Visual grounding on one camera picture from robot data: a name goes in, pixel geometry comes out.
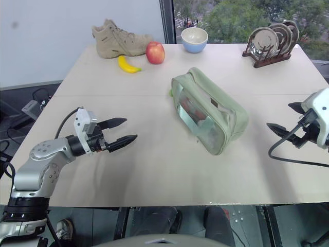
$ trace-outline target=pouch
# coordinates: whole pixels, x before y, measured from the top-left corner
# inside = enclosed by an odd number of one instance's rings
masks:
[[[198,68],[172,79],[178,115],[214,155],[221,154],[248,125],[247,112]]]

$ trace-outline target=metal plate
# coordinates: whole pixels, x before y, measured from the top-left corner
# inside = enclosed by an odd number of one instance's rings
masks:
[[[271,28],[277,34],[279,39],[279,46],[276,51],[276,55],[279,53],[286,53],[289,50],[291,41],[293,39],[292,31],[282,23],[273,23],[269,26],[269,28]]]
[[[272,57],[279,46],[278,36],[268,27],[255,29],[250,35],[249,40],[250,53],[257,58]]]
[[[288,49],[288,52],[290,52],[294,48],[294,46],[297,44],[297,41],[299,39],[299,30],[298,30],[297,24],[294,21],[287,20],[287,21],[284,21],[283,24],[286,25],[293,33],[291,45]]]

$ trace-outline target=table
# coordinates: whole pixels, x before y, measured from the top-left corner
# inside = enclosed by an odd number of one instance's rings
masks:
[[[300,47],[288,61],[255,69],[242,58],[245,45],[208,44],[200,54],[180,45],[164,45],[163,65],[145,57],[129,58],[143,71],[127,74],[116,59],[97,56],[88,47],[58,88],[17,151],[18,169],[30,149],[52,139],[62,119],[77,106],[103,121],[126,117],[105,131],[115,140],[138,138],[114,153],[82,156],[65,166],[50,199],[51,206],[117,207],[208,204],[285,204],[321,202],[329,198],[329,169],[285,163],[267,156],[279,138],[266,126],[275,122],[292,129],[299,114],[287,104],[303,101],[327,86]],[[219,156],[209,154],[175,113],[168,96],[171,78],[199,67],[249,113],[245,133]],[[74,133],[73,119],[61,136]],[[275,154],[326,163],[328,153],[307,143],[301,150],[284,143]],[[0,202],[7,203],[10,181],[1,181]]]

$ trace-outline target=white wall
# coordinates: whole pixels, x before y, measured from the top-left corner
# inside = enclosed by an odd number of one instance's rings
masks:
[[[64,79],[105,18],[165,42],[159,0],[1,0],[0,87]]]

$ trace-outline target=shoe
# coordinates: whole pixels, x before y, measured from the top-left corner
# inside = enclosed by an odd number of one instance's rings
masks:
[[[73,224],[70,220],[64,219],[57,223],[56,235],[58,239],[72,241],[73,231]]]
[[[105,20],[100,27],[93,26],[96,50],[102,58],[119,55],[139,56],[145,54],[147,45],[153,41],[149,34],[137,35],[118,28],[112,20]]]

